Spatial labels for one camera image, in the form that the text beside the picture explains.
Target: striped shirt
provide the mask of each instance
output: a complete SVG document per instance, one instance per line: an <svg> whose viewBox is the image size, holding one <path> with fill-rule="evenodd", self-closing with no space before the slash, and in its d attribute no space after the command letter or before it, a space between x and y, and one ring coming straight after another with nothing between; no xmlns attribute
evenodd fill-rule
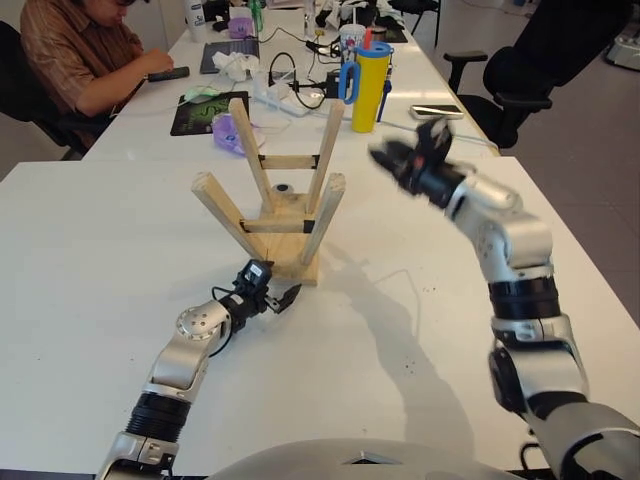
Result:
<svg viewBox="0 0 640 480"><path fill-rule="evenodd" d="M61 113L75 110L94 78L142 54L140 39L127 26L98 25L70 0L27 0L20 29L29 64ZM94 143L78 133L87 147Z"/></svg>

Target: yellow tumbler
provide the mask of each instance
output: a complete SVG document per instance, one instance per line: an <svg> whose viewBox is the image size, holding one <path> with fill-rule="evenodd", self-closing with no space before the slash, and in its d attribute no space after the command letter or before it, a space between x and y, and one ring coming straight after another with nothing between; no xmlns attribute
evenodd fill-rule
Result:
<svg viewBox="0 0 640 480"><path fill-rule="evenodd" d="M345 63L340 70L339 95L347 105L354 104L351 128L355 132L373 130L391 53L389 44L371 42L368 50L356 48L356 61ZM346 98L350 71L353 71L353 88L351 96Z"/></svg>

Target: hand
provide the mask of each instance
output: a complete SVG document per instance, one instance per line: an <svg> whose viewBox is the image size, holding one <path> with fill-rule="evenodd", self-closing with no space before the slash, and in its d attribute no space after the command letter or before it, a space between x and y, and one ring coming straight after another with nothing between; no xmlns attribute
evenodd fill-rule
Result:
<svg viewBox="0 0 640 480"><path fill-rule="evenodd" d="M154 48L149 53L145 53L138 61L142 62L145 74L173 70L173 59L167 53L157 48Z"/></svg>

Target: mouse pad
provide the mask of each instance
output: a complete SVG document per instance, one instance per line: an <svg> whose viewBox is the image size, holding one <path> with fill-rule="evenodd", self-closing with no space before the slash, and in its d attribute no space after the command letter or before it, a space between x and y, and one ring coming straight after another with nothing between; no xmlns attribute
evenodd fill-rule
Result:
<svg viewBox="0 0 640 480"><path fill-rule="evenodd" d="M184 135L204 135L211 133L211 121L216 115L229 113L229 102L232 98L241 98L244 108L249 114L249 92L221 93L204 103L184 103L184 96L180 97L176 110L176 117L171 127L172 137Z"/></svg>
<svg viewBox="0 0 640 480"><path fill-rule="evenodd" d="M407 43L407 37L402 30L387 30L384 41L387 43Z"/></svg>

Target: white bottle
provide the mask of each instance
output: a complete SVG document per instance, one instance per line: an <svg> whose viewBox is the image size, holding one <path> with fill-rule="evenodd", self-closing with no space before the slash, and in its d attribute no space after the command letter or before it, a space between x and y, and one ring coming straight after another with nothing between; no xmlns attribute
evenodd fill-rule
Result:
<svg viewBox="0 0 640 480"><path fill-rule="evenodd" d="M187 17L191 41L205 43L207 41L207 23L204 20L204 10L201 0L183 0L184 14Z"/></svg>

